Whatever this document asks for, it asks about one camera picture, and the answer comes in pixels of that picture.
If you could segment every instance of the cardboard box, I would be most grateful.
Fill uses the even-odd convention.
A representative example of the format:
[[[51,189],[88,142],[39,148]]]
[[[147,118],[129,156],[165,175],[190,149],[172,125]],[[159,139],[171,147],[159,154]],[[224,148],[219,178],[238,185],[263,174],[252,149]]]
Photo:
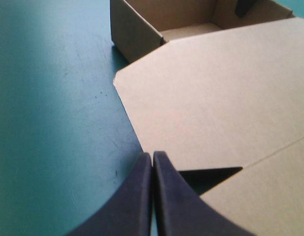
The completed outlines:
[[[238,16],[238,2],[111,0],[111,38],[133,62],[173,39],[293,17],[292,10],[272,0],[257,0]]]
[[[180,171],[248,167],[304,138],[304,19],[173,40],[114,85],[144,151]]]

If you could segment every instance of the scratch mark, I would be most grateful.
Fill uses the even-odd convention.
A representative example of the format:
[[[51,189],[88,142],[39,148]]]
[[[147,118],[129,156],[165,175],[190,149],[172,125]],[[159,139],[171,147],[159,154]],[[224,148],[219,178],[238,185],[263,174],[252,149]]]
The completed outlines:
[[[76,202],[75,199],[74,199],[72,190],[71,190],[71,198],[72,198],[72,200],[73,200],[73,203],[74,203],[75,207],[78,209],[78,205],[77,205],[77,202]]]

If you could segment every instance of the table surface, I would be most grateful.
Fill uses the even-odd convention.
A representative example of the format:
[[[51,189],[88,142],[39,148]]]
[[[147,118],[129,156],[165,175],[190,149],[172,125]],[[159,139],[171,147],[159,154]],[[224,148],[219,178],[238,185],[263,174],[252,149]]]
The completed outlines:
[[[304,0],[279,2],[304,17]],[[109,14],[108,0],[0,0],[0,236],[64,235],[141,152]]]

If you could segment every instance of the dark gap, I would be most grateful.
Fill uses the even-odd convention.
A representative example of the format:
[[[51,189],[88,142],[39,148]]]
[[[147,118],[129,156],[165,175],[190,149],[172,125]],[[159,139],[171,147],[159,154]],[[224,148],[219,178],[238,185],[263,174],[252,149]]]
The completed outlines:
[[[242,167],[180,171],[179,173],[190,185],[190,187],[198,195],[201,195],[216,186],[217,184],[236,174],[240,170],[242,170]]]

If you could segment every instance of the green surface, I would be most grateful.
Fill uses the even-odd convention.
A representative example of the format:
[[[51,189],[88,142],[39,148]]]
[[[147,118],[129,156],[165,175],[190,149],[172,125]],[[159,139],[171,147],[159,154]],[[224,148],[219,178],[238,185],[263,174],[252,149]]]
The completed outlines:
[[[65,234],[133,166],[112,46],[108,0],[0,0],[0,236]]]

